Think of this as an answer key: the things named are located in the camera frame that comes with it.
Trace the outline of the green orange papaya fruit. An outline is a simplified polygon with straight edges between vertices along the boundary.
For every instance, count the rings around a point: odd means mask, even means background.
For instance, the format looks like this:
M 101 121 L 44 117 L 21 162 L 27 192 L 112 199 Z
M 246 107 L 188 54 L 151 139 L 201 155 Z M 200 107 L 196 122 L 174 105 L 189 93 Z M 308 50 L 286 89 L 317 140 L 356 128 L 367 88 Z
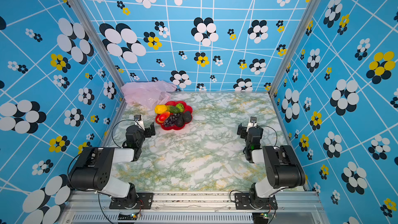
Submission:
M 178 114 L 181 112 L 181 110 L 176 106 L 167 105 L 166 108 L 167 111 L 170 112 L 171 114 Z

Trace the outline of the pink printed plastic bag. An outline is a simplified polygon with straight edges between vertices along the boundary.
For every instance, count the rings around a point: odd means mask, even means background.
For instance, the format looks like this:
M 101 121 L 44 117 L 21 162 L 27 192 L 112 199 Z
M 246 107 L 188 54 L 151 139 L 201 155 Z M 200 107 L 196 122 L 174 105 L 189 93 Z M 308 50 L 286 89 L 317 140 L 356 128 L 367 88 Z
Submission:
M 121 87 L 128 105 L 139 104 L 150 110 L 167 103 L 176 89 L 174 84 L 165 81 L 126 83 Z

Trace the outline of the yellow lemon fruit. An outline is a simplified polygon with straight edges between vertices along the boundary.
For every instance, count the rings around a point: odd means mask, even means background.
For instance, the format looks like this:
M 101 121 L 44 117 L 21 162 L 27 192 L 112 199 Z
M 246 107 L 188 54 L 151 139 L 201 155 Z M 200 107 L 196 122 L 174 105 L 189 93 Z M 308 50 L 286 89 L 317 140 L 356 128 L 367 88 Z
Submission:
M 157 115 L 161 115 L 161 114 L 163 114 L 164 112 L 167 112 L 168 111 L 168 109 L 167 109 L 167 106 L 166 105 L 157 105 L 156 107 L 155 107 L 155 109 L 154 109 L 154 112 L 157 114 Z

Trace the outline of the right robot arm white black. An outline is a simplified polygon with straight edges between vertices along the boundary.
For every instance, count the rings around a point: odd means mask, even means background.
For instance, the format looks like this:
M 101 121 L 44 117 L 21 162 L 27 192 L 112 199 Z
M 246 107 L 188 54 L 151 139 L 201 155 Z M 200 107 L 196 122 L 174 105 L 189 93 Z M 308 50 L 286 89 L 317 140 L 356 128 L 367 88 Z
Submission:
M 263 164 L 266 178 L 252 184 L 249 192 L 236 193 L 237 209 L 277 210 L 275 195 L 284 189 L 293 189 L 305 185 L 305 173 L 300 162 L 289 145 L 262 146 L 260 141 L 263 128 L 255 122 L 244 127 L 239 124 L 237 135 L 245 140 L 244 155 L 252 164 Z

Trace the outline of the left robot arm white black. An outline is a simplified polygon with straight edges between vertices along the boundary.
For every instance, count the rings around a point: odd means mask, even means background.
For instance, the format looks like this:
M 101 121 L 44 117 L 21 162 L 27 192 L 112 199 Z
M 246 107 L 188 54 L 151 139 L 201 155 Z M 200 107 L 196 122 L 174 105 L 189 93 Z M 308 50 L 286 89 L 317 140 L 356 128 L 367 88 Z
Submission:
M 154 123 L 148 128 L 136 123 L 126 129 L 122 147 L 84 148 L 74 166 L 68 168 L 70 185 L 76 190 L 109 196 L 110 209 L 151 209 L 153 193 L 138 193 L 133 183 L 112 176 L 112 167 L 117 163 L 136 162 L 145 139 L 154 135 Z

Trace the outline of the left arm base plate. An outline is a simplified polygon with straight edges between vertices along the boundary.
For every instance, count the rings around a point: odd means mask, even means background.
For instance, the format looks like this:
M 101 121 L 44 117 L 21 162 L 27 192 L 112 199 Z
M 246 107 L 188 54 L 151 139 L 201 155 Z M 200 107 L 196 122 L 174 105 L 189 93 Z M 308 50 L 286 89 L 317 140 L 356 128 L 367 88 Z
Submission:
M 142 192 L 126 198 L 111 198 L 110 209 L 151 209 L 154 193 Z

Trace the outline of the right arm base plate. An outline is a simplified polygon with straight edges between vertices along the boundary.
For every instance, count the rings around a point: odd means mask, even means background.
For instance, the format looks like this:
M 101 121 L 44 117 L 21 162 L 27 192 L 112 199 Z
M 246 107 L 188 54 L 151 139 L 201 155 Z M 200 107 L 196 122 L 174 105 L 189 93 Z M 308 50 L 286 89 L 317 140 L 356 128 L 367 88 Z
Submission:
M 237 210 L 265 210 L 273 211 L 278 209 L 276 198 L 258 198 L 249 193 L 234 193 L 232 199 Z

